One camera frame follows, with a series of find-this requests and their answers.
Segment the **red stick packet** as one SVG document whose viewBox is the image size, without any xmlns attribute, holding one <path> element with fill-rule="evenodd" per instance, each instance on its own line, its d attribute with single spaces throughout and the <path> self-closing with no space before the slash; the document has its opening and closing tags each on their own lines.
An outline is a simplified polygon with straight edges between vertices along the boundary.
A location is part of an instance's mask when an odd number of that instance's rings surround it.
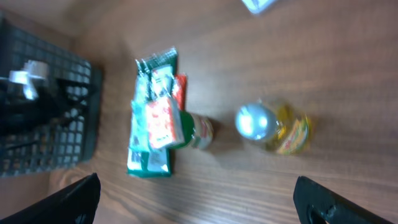
<svg viewBox="0 0 398 224">
<path fill-rule="evenodd" d="M 178 104 L 180 110 L 185 110 L 187 90 L 187 76 L 184 73 L 179 73 L 175 76 L 174 86 L 172 88 L 172 96 Z"/>
</svg>

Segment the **yellow dish soap bottle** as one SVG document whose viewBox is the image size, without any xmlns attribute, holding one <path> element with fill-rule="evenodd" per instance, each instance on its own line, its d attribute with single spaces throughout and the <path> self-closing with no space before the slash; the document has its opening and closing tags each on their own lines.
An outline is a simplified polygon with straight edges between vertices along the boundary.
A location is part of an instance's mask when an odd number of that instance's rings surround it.
<svg viewBox="0 0 398 224">
<path fill-rule="evenodd" d="M 237 110 L 234 121 L 243 139 L 280 155 L 300 152 L 312 133 L 308 116 L 284 100 L 246 103 Z"/>
</svg>

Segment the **green sponge package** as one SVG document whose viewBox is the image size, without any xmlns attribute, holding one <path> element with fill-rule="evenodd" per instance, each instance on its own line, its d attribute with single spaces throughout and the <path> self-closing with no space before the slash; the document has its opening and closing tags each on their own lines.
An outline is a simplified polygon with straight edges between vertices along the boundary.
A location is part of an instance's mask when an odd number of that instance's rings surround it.
<svg viewBox="0 0 398 224">
<path fill-rule="evenodd" d="M 172 97 L 177 60 L 178 53 L 174 47 L 146 58 L 137 59 L 137 77 L 132 101 L 147 104 L 160 97 Z M 170 177 L 171 174 L 168 149 L 153 150 L 150 148 L 149 152 L 137 152 L 130 149 L 128 145 L 127 175 L 151 178 Z"/>
</svg>

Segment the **green lidded jar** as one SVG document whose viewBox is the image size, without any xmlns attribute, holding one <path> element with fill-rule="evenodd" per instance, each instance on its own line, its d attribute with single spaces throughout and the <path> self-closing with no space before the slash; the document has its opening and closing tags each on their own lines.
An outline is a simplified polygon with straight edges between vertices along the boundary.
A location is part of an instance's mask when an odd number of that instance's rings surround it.
<svg viewBox="0 0 398 224">
<path fill-rule="evenodd" d="M 169 149 L 205 149 L 213 140 L 213 127 L 205 116 L 180 111 L 183 136 L 185 141 Z"/>
</svg>

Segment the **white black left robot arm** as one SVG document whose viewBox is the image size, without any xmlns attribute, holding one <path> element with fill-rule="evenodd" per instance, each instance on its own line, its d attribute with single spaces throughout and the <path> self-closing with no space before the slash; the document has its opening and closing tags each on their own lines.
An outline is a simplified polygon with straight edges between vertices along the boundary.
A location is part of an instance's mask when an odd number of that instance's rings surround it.
<svg viewBox="0 0 398 224">
<path fill-rule="evenodd" d="M 48 124 L 62 113 L 61 80 L 56 78 L 48 86 L 38 86 L 34 100 L 9 102 L 10 81 L 1 81 L 1 136 L 19 134 Z"/>
</svg>

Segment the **red patterned small carton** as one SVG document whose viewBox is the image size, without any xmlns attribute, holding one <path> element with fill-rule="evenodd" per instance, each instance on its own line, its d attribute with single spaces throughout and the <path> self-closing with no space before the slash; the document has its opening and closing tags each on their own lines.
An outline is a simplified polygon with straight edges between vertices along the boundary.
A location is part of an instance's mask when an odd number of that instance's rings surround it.
<svg viewBox="0 0 398 224">
<path fill-rule="evenodd" d="M 150 148 L 174 147 L 185 141 L 177 102 L 168 96 L 146 104 L 146 121 Z"/>
</svg>

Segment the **teal wipes packet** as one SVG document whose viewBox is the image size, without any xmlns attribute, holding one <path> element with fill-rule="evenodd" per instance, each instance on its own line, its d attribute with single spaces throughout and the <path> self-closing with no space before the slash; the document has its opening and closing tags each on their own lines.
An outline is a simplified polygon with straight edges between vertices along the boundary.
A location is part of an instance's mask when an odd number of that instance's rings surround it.
<svg viewBox="0 0 398 224">
<path fill-rule="evenodd" d="M 140 101 L 131 101 L 131 109 L 132 117 L 129 148 L 137 152 L 149 152 L 146 104 Z"/>
</svg>

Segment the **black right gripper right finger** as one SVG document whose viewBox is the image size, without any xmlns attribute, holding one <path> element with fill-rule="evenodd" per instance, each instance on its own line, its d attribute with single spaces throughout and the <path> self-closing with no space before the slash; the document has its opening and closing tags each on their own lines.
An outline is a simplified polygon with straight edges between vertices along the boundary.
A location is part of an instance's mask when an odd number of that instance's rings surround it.
<svg viewBox="0 0 398 224">
<path fill-rule="evenodd" d="M 305 176 L 298 177 L 293 200 L 301 224 L 392 224 Z"/>
</svg>

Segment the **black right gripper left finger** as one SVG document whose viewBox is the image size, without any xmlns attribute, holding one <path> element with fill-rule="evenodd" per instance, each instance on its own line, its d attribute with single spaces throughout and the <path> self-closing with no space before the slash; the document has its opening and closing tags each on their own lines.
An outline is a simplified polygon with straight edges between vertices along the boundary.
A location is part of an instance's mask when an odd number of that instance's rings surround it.
<svg viewBox="0 0 398 224">
<path fill-rule="evenodd" d="M 1 220 L 1 224 L 92 224 L 100 201 L 101 183 L 96 173 Z"/>
</svg>

